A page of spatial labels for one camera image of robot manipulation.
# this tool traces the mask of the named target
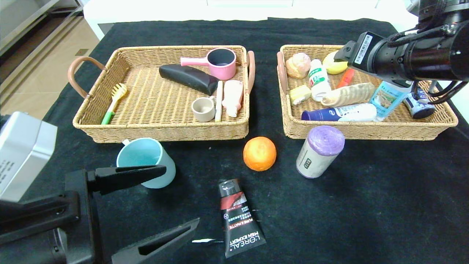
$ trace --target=green brush handle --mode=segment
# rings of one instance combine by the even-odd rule
[[[113,117],[114,115],[114,112],[106,112],[106,114],[104,115],[104,118],[103,118],[103,121],[101,122],[101,124],[109,124],[109,121],[111,120],[111,118]]]

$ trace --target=purple lid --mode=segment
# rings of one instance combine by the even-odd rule
[[[344,134],[329,125],[320,125],[311,129],[307,139],[311,148],[321,156],[335,156],[344,149]]]

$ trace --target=purple-lidded canister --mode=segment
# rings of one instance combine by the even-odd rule
[[[344,149],[344,144],[344,135],[335,127],[321,125],[311,129],[296,158],[296,169],[309,179],[321,176]]]

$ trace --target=wicker basket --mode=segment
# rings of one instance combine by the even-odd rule
[[[330,125],[341,130],[347,139],[433,140],[448,127],[458,124],[458,118],[447,103],[436,105],[436,111],[433,115],[420,120],[412,119],[406,106],[401,103],[383,122],[302,121],[301,113],[304,110],[321,109],[323,106],[312,98],[298,105],[290,103],[288,90],[308,84],[308,78],[295,79],[288,77],[284,66],[285,60],[298,52],[305,52],[311,59],[323,60],[326,55],[341,47],[333,45],[284,45],[280,48],[280,52],[277,53],[277,73],[279,75],[283,130],[287,137],[305,139],[311,128],[319,125]],[[329,81],[333,89],[340,82],[342,75],[329,75]],[[365,82],[371,82],[375,87],[378,87],[381,80],[356,71],[353,84]],[[424,90],[429,88],[427,82],[421,82],[420,86]]]
[[[236,118],[223,112],[221,122],[200,123],[194,118],[191,103],[207,95],[162,78],[159,67],[179,63],[183,56],[205,57],[217,47],[226,47],[236,53],[236,75],[232,79],[244,84],[242,107]],[[73,76],[82,61],[92,61],[102,69],[89,94]],[[207,67],[194,67],[208,73]],[[79,57],[68,69],[70,84],[85,98],[73,119],[73,126],[97,143],[120,143],[141,137],[160,141],[241,139],[248,134],[249,93],[254,76],[254,53],[246,53],[242,46],[123,47],[114,51],[106,66],[93,58]],[[127,93],[118,101],[111,122],[101,125],[111,104],[111,89],[117,83],[124,83]]]

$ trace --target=orange marker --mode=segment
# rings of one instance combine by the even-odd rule
[[[337,86],[337,88],[340,88],[342,86],[349,86],[350,84],[352,84],[352,79],[353,79],[354,75],[355,75],[355,70],[354,69],[346,70],[345,73],[344,73],[344,76],[340,80],[339,85]]]

